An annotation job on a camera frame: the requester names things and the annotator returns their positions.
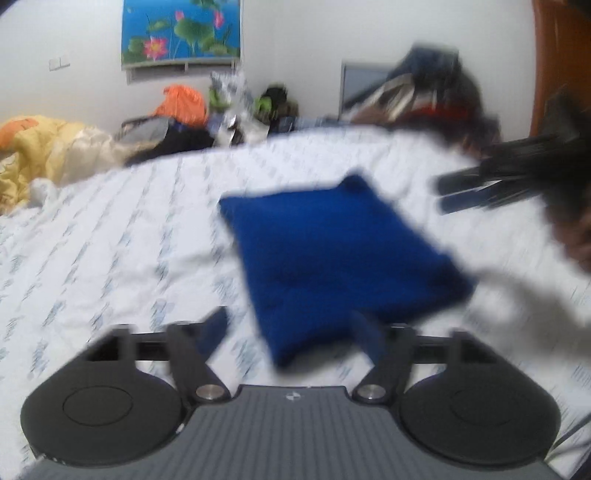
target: gray ribbed surface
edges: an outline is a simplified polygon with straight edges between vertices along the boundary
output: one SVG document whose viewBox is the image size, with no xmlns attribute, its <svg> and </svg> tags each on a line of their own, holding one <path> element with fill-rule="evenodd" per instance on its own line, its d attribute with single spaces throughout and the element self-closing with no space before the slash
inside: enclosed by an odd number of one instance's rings
<svg viewBox="0 0 591 480">
<path fill-rule="evenodd" d="M 112 468 L 42 460 L 26 480 L 558 480 L 539 463 L 468 471 L 424 453 L 389 412 L 351 402 L 344 388 L 243 387 L 222 406 L 198 408 L 155 454 Z"/>
</svg>

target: white bedsheet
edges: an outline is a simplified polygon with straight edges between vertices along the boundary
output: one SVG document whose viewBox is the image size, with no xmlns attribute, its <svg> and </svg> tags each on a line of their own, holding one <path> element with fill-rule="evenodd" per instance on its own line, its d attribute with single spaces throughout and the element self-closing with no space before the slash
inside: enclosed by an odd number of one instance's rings
<svg viewBox="0 0 591 480">
<path fill-rule="evenodd" d="M 43 207 L 1 217 L 0 477 L 10 480 L 33 461 L 20 431 L 25 397 L 115 324 L 156 331 L 223 304 L 230 334 L 210 365 L 231 389 L 359 382 L 371 364 L 342 346 L 312 353 L 288 372 L 273 369 L 217 212 L 226 192 L 332 185 L 353 169 L 483 278 L 467 306 L 432 317 L 424 331 L 475 332 L 555 396 L 568 428 L 591 411 L 591 278 L 563 259 L 535 199 L 439 215 L 431 178 L 465 165 L 420 135 L 304 132 L 112 171 L 49 195 Z M 161 365 L 146 368 L 165 375 Z M 573 442 L 587 438 L 585 430 Z M 566 476 L 580 457 L 578 450 L 553 466 Z"/>
</svg>

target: blue cushion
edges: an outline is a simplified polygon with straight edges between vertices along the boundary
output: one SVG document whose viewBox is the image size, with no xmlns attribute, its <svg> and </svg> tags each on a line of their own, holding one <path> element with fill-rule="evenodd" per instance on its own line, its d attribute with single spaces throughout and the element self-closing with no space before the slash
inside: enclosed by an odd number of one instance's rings
<svg viewBox="0 0 591 480">
<path fill-rule="evenodd" d="M 332 189 L 225 197 L 219 205 L 279 366 L 311 346 L 349 338 L 356 310 L 405 322 L 473 290 L 359 175 Z"/>
</svg>

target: framed picture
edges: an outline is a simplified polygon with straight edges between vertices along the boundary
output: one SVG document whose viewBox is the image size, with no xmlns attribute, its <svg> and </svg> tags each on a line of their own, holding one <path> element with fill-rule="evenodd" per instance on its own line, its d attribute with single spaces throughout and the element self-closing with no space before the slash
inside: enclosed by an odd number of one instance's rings
<svg viewBox="0 0 591 480">
<path fill-rule="evenodd" d="M 121 64 L 232 63 L 240 18 L 239 0 L 125 0 Z"/>
</svg>

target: wooden cabinet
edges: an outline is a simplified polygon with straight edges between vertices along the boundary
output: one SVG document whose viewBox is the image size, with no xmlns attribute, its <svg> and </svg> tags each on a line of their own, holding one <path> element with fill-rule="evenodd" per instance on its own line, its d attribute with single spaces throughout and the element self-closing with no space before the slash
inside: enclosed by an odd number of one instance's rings
<svg viewBox="0 0 591 480">
<path fill-rule="evenodd" d="M 546 100 L 566 86 L 591 108 L 591 18 L 566 0 L 533 0 L 537 77 L 531 135 L 536 135 Z"/>
</svg>

